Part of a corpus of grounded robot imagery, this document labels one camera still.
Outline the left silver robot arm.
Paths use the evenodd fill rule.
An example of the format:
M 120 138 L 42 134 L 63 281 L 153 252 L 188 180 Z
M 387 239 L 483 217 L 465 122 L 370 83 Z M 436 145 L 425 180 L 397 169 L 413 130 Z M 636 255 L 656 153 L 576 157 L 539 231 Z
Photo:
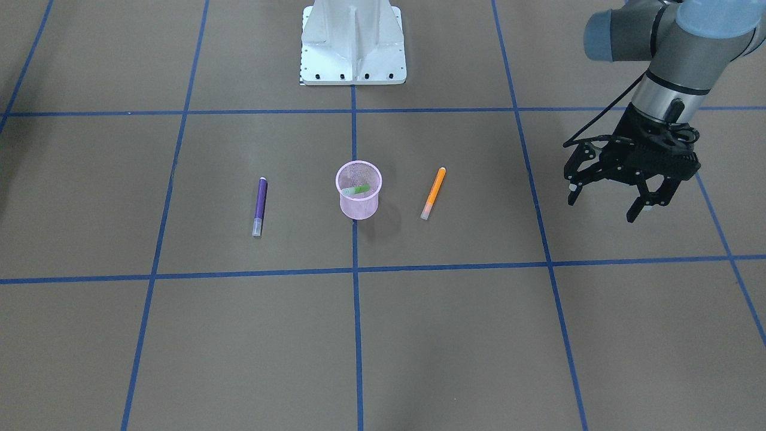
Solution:
M 613 133 L 577 131 L 564 142 L 573 147 L 563 169 L 567 203 L 609 180 L 637 188 L 629 223 L 668 205 L 701 166 L 690 120 L 727 66 L 764 43 L 764 8 L 763 1 L 629 1 L 591 16 L 583 30 L 588 58 L 648 68 L 625 90 L 631 100 Z

